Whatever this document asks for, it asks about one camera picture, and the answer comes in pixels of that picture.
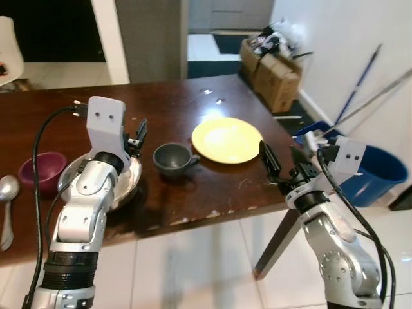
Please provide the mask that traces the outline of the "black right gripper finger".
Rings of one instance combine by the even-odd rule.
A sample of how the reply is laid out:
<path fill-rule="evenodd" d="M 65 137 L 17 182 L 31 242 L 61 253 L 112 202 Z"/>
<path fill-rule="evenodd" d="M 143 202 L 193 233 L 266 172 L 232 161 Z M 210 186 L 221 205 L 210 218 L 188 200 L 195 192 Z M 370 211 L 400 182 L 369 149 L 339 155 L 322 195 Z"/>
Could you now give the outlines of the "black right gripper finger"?
<path fill-rule="evenodd" d="M 259 142 L 259 156 L 264 164 L 267 180 L 271 185 L 279 185 L 283 180 L 279 177 L 281 167 L 276 154 L 264 141 Z"/>
<path fill-rule="evenodd" d="M 312 161 L 303 153 L 303 150 L 296 146 L 290 147 L 292 164 L 297 174 L 317 174 L 317 168 L 312 164 Z"/>

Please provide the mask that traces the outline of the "blue dustpan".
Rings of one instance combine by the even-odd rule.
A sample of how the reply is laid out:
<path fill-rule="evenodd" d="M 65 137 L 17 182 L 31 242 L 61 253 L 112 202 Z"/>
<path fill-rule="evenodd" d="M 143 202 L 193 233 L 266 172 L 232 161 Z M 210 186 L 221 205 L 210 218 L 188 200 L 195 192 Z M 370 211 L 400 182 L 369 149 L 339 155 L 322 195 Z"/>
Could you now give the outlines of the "blue dustpan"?
<path fill-rule="evenodd" d="M 335 138 L 339 135 L 341 133 L 337 129 L 333 129 L 326 121 L 318 121 L 298 130 L 292 135 L 292 140 L 301 147 L 308 147 L 312 144 L 317 145 L 314 140 Z"/>

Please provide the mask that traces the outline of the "steel bowl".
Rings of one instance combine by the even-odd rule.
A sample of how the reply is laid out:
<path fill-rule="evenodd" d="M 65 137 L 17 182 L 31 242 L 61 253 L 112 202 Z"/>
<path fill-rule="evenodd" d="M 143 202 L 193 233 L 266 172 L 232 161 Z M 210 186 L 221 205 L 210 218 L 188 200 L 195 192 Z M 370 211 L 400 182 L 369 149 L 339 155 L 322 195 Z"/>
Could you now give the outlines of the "steel bowl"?
<path fill-rule="evenodd" d="M 74 177 L 80 174 L 80 169 L 85 164 L 85 161 L 91 159 L 91 154 L 86 153 L 83 156 L 77 157 L 73 160 L 62 172 L 59 182 L 58 190 L 65 188 L 73 182 Z M 135 194 L 136 186 L 142 174 L 142 163 L 138 157 L 131 157 L 131 164 L 128 171 L 124 171 L 118 177 L 118 182 L 114 188 L 114 198 L 109 211 L 120 208 L 120 206 L 129 203 Z"/>

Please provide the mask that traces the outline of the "dark grey cup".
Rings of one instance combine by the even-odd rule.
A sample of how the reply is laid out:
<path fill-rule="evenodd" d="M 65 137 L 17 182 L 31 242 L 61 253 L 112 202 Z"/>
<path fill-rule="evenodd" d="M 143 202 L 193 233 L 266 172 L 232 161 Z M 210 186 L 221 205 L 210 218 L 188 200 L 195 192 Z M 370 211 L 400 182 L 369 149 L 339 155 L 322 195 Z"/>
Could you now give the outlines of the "dark grey cup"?
<path fill-rule="evenodd" d="M 183 144 L 168 142 L 156 148 L 153 153 L 153 162 L 156 170 L 168 178 L 182 177 L 191 170 L 200 157 L 195 155 Z"/>

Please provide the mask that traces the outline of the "yellow plate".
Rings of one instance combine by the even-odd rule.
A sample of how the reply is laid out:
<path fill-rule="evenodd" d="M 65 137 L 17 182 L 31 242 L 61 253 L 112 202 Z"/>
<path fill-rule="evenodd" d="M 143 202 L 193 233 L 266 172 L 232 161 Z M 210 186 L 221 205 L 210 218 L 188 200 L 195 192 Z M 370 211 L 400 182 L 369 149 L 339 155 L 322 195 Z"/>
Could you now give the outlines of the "yellow plate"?
<path fill-rule="evenodd" d="M 259 154 L 263 137 L 255 126 L 238 118 L 214 118 L 198 124 L 191 135 L 194 149 L 210 161 L 238 164 Z"/>

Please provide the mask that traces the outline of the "dark wooden table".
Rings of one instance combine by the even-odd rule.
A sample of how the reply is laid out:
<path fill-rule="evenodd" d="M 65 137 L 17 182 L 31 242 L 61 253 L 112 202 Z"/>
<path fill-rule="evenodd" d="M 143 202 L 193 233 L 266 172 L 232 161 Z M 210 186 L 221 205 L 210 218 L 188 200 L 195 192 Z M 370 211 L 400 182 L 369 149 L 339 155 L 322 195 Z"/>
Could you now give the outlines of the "dark wooden table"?
<path fill-rule="evenodd" d="M 258 157 L 223 164 L 202 157 L 183 178 L 161 176 L 153 164 L 156 148 L 191 144 L 194 128 L 214 118 L 238 118 L 255 126 L 274 150 L 283 170 L 292 167 L 292 138 L 238 75 L 116 86 L 0 93 L 0 177 L 15 176 L 32 158 L 36 133 L 50 114 L 92 95 L 126 104 L 126 122 L 147 119 L 142 176 L 135 197 L 107 216 L 104 242 L 147 238 L 285 209 L 285 197 L 269 185 Z"/>

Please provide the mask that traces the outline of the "blue bucket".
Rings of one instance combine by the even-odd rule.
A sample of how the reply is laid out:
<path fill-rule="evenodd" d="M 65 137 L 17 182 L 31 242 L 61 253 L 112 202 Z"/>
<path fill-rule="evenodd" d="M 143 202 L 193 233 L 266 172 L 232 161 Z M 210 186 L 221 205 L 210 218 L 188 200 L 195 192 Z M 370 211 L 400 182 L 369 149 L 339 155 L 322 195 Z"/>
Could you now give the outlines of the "blue bucket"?
<path fill-rule="evenodd" d="M 344 196 L 358 208 L 368 208 L 409 176 L 400 159 L 373 146 L 366 147 L 358 172 L 339 184 Z"/>

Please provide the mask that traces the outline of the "brown cardboard box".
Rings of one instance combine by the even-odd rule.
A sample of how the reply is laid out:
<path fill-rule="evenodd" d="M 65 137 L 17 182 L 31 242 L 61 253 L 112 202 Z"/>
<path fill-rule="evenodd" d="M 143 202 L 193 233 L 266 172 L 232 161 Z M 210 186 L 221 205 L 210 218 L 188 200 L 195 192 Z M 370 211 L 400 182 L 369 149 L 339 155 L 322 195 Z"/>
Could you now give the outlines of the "brown cardboard box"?
<path fill-rule="evenodd" d="M 259 61 L 253 90 L 273 113 L 287 112 L 298 96 L 303 70 L 291 59 L 267 54 Z"/>
<path fill-rule="evenodd" d="M 253 80 L 262 59 L 270 58 L 271 56 L 270 53 L 256 53 L 250 45 L 251 41 L 251 38 L 244 38 L 241 44 L 239 44 L 239 61 L 241 62 L 239 74 L 247 80 Z"/>

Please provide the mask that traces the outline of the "dark blue rug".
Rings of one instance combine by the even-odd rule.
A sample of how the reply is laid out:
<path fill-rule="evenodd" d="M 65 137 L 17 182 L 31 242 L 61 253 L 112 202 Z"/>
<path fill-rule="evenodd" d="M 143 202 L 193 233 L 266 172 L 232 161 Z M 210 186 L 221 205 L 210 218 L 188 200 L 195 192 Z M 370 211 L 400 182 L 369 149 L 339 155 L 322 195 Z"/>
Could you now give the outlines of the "dark blue rug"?
<path fill-rule="evenodd" d="M 215 77 L 221 75 L 239 74 L 239 61 L 189 61 L 187 63 L 188 79 L 200 79 L 201 77 Z M 300 115 L 303 116 L 301 121 L 287 120 L 278 121 L 281 126 L 286 129 L 289 135 L 294 135 L 298 130 L 303 129 L 310 124 L 318 122 L 309 112 L 304 109 L 304 102 L 301 99 L 292 101 L 292 105 L 288 111 L 272 112 L 272 116 L 280 115 Z"/>

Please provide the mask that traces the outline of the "dark doormat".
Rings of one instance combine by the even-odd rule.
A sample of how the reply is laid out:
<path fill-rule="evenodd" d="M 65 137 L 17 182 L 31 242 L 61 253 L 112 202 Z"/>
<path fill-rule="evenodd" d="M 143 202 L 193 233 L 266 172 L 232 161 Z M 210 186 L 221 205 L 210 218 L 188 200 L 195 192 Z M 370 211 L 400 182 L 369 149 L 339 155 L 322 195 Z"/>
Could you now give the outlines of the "dark doormat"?
<path fill-rule="evenodd" d="M 224 33 L 213 33 L 212 38 L 220 54 L 239 54 L 246 35 L 224 35 Z"/>

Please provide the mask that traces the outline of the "bag of clutter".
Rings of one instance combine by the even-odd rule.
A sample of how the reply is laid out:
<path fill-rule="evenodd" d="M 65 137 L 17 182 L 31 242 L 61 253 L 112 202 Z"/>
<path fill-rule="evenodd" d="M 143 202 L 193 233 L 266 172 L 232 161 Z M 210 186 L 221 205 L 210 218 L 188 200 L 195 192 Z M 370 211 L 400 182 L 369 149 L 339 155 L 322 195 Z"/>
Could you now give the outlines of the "bag of clutter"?
<path fill-rule="evenodd" d="M 259 35 L 251 38 L 250 47 L 260 56 L 274 54 L 292 60 L 314 53 L 314 51 L 303 50 L 294 26 L 285 19 L 271 23 L 260 30 Z"/>

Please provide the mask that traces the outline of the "steel spoon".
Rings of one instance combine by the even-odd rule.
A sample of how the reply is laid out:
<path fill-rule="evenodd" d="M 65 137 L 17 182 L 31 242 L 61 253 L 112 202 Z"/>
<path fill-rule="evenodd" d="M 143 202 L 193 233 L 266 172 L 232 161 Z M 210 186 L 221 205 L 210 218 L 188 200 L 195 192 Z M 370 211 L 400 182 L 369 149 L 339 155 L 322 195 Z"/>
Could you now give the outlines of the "steel spoon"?
<path fill-rule="evenodd" d="M 0 202 L 4 203 L 4 220 L 2 224 L 2 232 L 0 233 L 0 251 L 7 251 L 14 238 L 12 227 L 12 202 L 19 194 L 19 180 L 7 174 L 0 178 Z"/>

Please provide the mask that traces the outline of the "white chair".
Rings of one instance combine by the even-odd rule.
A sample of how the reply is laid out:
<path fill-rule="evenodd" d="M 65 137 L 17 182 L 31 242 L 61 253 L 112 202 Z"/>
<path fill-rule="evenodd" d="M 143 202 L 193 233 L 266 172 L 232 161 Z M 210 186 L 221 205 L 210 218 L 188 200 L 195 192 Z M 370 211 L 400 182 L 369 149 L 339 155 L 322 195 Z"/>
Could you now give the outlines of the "white chair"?
<path fill-rule="evenodd" d="M 0 17 L 0 86 L 20 79 L 24 73 L 24 59 L 15 36 L 11 17 Z"/>

